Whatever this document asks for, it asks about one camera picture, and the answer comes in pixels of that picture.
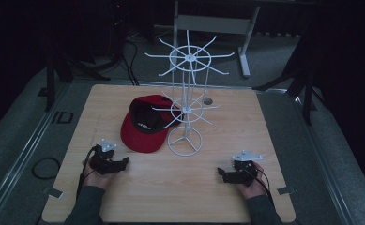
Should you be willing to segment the red and black cap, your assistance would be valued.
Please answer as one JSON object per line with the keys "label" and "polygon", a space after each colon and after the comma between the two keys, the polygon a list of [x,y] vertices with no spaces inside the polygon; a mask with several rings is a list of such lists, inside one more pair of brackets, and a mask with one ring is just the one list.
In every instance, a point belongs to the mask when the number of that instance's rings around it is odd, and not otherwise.
{"label": "red and black cap", "polygon": [[167,97],[150,95],[135,98],[129,105],[120,130],[128,149],[153,153],[164,144],[170,127],[183,120],[181,110]]}

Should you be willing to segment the black tripod stand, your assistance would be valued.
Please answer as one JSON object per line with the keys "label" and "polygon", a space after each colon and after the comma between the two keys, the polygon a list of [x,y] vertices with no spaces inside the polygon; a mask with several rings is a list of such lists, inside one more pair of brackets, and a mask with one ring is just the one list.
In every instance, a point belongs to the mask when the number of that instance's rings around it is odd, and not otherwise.
{"label": "black tripod stand", "polygon": [[87,75],[96,80],[109,81],[109,78],[99,75],[94,69],[72,59],[66,53],[58,49],[52,49],[46,58],[46,86],[40,90],[40,93],[46,97],[46,112],[51,109],[55,102],[55,75],[58,75],[61,82],[71,83],[73,80],[72,68],[76,68],[83,75]]}
{"label": "black tripod stand", "polygon": [[304,92],[302,116],[307,125],[311,125],[312,96],[320,95],[314,90],[314,73],[320,63],[321,51],[301,39],[295,47],[291,57],[284,67],[281,76],[265,84],[253,87],[256,91],[267,91],[275,85],[292,79],[292,83],[287,88],[287,95],[291,98],[298,98]]}

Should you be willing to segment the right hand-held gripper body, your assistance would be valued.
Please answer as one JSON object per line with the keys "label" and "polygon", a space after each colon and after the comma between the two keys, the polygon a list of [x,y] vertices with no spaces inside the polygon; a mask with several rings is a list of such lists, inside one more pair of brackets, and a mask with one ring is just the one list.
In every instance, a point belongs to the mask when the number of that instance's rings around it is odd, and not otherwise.
{"label": "right hand-held gripper body", "polygon": [[232,156],[233,168],[235,170],[229,174],[229,182],[249,187],[258,174],[254,161],[262,158],[261,155],[247,150],[242,150],[239,154]]}

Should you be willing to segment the white metal desk frame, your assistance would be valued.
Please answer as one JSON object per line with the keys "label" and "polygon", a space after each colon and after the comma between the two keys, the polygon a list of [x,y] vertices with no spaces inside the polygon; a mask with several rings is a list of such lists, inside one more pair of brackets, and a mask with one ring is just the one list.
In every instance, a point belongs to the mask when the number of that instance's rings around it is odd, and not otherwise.
{"label": "white metal desk frame", "polygon": [[174,1],[174,28],[173,46],[178,46],[177,35],[179,30],[212,32],[222,34],[244,35],[245,40],[238,48],[238,59],[241,66],[242,75],[249,78],[251,75],[249,61],[246,56],[251,40],[253,28],[259,14],[260,7],[255,6],[249,19],[208,17],[198,15],[187,15],[179,12],[179,0]]}

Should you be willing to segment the person's left hand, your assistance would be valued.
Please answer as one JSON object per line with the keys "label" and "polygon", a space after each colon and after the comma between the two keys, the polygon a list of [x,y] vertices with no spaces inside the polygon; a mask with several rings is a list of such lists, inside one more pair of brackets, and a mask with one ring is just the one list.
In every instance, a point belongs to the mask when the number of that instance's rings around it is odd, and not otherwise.
{"label": "person's left hand", "polygon": [[97,187],[106,190],[115,178],[116,173],[106,173],[100,174],[90,167],[89,164],[86,165],[84,170],[84,186]]}

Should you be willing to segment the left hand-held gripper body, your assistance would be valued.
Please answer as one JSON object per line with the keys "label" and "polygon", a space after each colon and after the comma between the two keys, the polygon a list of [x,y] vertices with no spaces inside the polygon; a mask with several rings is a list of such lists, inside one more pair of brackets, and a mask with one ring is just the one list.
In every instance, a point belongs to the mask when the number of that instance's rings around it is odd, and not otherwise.
{"label": "left hand-held gripper body", "polygon": [[113,161],[115,148],[115,143],[102,139],[100,144],[93,147],[94,156],[91,157],[89,162],[90,167],[101,175],[120,172],[120,163]]}

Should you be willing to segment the person's right hand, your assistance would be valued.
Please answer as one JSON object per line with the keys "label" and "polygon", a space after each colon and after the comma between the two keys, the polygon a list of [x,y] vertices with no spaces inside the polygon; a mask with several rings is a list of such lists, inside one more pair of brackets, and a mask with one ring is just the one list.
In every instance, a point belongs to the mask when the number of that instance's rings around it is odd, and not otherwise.
{"label": "person's right hand", "polygon": [[256,162],[254,162],[256,169],[258,170],[257,178],[251,183],[249,187],[237,184],[236,187],[243,196],[244,199],[248,200],[257,196],[266,195],[266,188],[263,181],[264,169]]}

